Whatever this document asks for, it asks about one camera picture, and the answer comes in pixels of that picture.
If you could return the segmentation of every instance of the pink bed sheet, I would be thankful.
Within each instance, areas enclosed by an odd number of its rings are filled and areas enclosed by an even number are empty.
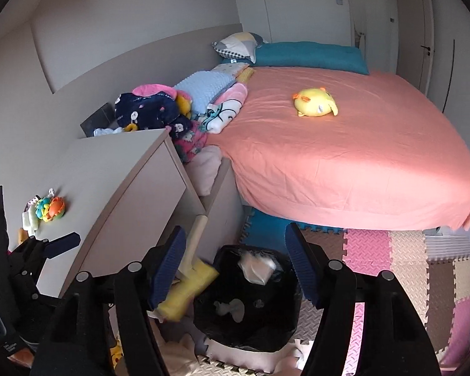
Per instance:
[[[325,86],[339,114],[298,117],[292,94]],[[262,212],[374,230],[470,226],[470,152],[445,116],[392,74],[259,67],[238,116],[209,134]]]

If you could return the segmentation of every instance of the black trash bag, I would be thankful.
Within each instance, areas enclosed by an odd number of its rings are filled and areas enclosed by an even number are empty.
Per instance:
[[[238,263],[245,252],[269,257],[275,263],[266,285],[250,283],[244,277]],[[289,257],[265,248],[223,246],[213,265],[219,276],[194,300],[195,326],[227,347],[255,352],[282,349],[296,331],[302,298]],[[244,305],[240,323],[231,313],[216,314],[215,302],[229,304],[234,299]]]

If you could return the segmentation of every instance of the teal cushion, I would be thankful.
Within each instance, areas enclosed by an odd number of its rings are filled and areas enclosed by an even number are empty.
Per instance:
[[[253,66],[320,67],[368,75],[369,70],[358,48],[318,44],[317,42],[276,42],[256,49]]]

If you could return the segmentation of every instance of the desk surface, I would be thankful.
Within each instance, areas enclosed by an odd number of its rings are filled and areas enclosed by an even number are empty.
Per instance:
[[[54,240],[77,232],[81,243],[46,261],[37,284],[41,293],[58,297],[66,290],[115,204],[166,137],[165,130],[146,130],[76,140],[46,169],[38,194],[54,188],[65,198],[66,212],[41,222],[36,237]]]

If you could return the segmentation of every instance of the door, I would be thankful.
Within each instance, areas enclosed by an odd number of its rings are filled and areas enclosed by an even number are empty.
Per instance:
[[[434,57],[434,16],[431,0],[397,0],[399,63],[397,75],[427,94]]]
[[[397,0],[364,0],[364,4],[367,67],[395,73],[399,53]]]

